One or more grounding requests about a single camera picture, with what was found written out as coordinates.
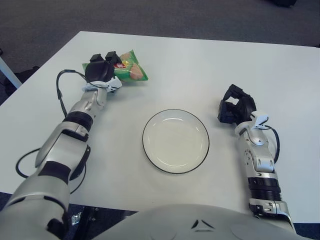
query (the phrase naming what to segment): white plate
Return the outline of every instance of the white plate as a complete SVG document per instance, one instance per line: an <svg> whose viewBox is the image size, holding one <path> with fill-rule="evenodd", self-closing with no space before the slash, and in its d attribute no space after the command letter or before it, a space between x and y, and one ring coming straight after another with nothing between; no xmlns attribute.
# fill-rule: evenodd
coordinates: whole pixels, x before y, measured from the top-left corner
<svg viewBox="0 0 320 240"><path fill-rule="evenodd" d="M194 170L205 160L209 150L209 136L203 123L179 109L154 115L145 125L142 143L149 160L172 174Z"/></svg>

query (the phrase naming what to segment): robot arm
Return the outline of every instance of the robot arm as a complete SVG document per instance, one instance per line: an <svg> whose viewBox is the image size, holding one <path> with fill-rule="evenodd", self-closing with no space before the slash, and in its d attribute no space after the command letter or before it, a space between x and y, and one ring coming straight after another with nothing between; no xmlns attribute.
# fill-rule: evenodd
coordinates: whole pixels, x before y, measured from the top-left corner
<svg viewBox="0 0 320 240"><path fill-rule="evenodd" d="M106 104L107 92L122 86L119 79L111 79L114 70L112 60L118 60L115 52L108 53L106 61L101 56L94 56L91 62L95 72L99 67L97 61L103 64L101 71L109 72L98 78L91 73L81 100L71 108L39 150L36 172L17 188L0 214L3 239L56 240L62 239L68 231L68 182L77 178L86 164L90 154L87 143L89 131Z"/></svg>
<svg viewBox="0 0 320 240"><path fill-rule="evenodd" d="M238 103L234 105L227 102L229 97L239 99ZM268 148L268 138L263 133L263 130L272 129L265 125L269 119L268 115L256 110L255 102L250 95L231 85L220 103L218 119L222 123L237 124L234 131L238 136L239 150L251 192L250 210L255 216L264 219L285 220L295 231L287 203L282 201L275 171L280 143L273 157Z"/></svg>

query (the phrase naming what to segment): green chip bag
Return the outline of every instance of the green chip bag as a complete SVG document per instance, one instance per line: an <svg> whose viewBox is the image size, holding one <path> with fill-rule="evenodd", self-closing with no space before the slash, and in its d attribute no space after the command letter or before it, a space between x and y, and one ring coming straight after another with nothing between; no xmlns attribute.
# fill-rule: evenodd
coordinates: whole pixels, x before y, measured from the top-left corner
<svg viewBox="0 0 320 240"><path fill-rule="evenodd" d="M114 65L114 75L124 82L146 81L148 76L140 66L133 50L120 56L122 63Z"/></svg>

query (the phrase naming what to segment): floor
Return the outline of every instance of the floor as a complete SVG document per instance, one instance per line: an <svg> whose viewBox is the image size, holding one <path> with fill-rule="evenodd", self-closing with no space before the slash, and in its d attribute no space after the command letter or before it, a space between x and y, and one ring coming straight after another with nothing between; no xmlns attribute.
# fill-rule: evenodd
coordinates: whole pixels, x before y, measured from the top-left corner
<svg viewBox="0 0 320 240"><path fill-rule="evenodd" d="M2 0L0 48L14 72L42 66L79 31L300 46L320 44L320 1L297 0L290 8L270 0ZM0 83L5 77L0 73ZM8 96L0 84L0 104ZM0 209L9 195L0 193ZM83 210L70 205L70 213ZM101 209L86 239L133 212ZM319 224L296 224L320 239ZM72 239L77 226L71 227Z"/></svg>

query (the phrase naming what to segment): black cable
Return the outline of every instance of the black cable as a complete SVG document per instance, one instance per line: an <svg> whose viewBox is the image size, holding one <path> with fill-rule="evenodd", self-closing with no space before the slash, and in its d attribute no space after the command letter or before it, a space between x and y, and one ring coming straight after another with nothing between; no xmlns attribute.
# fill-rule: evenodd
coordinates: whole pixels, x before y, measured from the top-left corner
<svg viewBox="0 0 320 240"><path fill-rule="evenodd" d="M85 180L86 173L87 173L87 164L84 165L84 174L83 174L83 177L82 177L81 182L79 183L79 185L78 185L72 192L70 192L70 194L73 194L75 191L78 190L78 188L80 188L81 184L82 184L83 181Z"/></svg>
<svg viewBox="0 0 320 240"><path fill-rule="evenodd" d="M23 173L20 171L20 169L19 169L19 164L20 164L20 162L21 162L26 156L28 156L28 155L30 155L30 154L33 154L34 152L39 151L39 150L40 150L40 148L37 148L37 149L35 149L35 150L32 150L32 151L26 153L25 155L23 155L22 157L20 157L19 160L16 162L16 164L15 164L15 171L16 171L17 174L19 174L19 175L20 175L21 177L23 177L24 179L28 178L29 176L23 174Z"/></svg>
<svg viewBox="0 0 320 240"><path fill-rule="evenodd" d="M20 171L20 169L19 169L20 162L21 162L26 156L28 156L28 155L30 155L30 154L33 154L34 152L39 151L39 150L40 150L40 148L34 149L34 150L26 153L25 155L23 155L22 157L19 158L19 160L18 160L18 161L16 162L16 164L15 164L15 171L16 171L16 173L17 173L19 176L23 177L24 179L27 179L27 178L29 177L29 176L23 174L23 173ZM80 188L81 184L82 184L82 183L84 182L84 180L85 180L86 173L87 173L87 165L85 164L85 165L84 165L84 174L83 174L82 180L81 180L81 182L79 183L79 185L78 185L73 191L70 192L70 194L73 194L78 188Z"/></svg>
<svg viewBox="0 0 320 240"><path fill-rule="evenodd" d="M280 139L279 139L279 135L277 133L277 131L272 128L271 126L268 126L268 125L265 125L268 129L265 129L265 130L269 130L271 129L274 133L274 136L275 136L275 140L276 140L276 151L275 151L275 155L274 155L274 163L276 163L278 161L278 158L279 158L279 153L280 153Z"/></svg>
<svg viewBox="0 0 320 240"><path fill-rule="evenodd" d="M58 73L58 75L56 76L56 82L55 82L55 85L56 85L56 93L58 95L58 99L60 101L60 105L61 105L61 108L62 108L62 112L64 114L64 116L66 117L67 116L67 110L66 110L66 107L65 107L65 104L64 104L64 101L62 100L62 93L59 89L59 80L60 80L60 77L62 74L65 74L65 73L72 73L72 74L78 74L80 75L85 81L87 84L90 84L98 89L107 89L109 88L109 86L98 86L98 85L95 85L91 82L88 81L87 77L85 75L83 75L82 73L76 71L76 70L73 70L73 69L65 69L65 70L62 70L61 72Z"/></svg>

